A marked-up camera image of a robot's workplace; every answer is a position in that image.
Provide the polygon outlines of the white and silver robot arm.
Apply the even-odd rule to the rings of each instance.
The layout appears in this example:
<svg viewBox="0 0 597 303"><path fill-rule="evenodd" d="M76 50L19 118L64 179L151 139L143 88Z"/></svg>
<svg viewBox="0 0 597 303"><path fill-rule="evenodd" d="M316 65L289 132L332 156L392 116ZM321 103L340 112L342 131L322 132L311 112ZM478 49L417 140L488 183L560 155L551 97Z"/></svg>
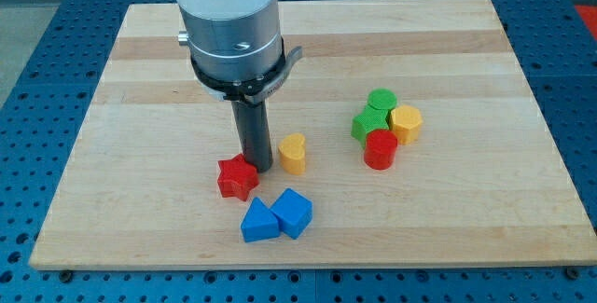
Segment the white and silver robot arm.
<svg viewBox="0 0 597 303"><path fill-rule="evenodd" d="M302 48L286 52L278 0L176 0L196 77L219 100L258 104L278 90Z"/></svg>

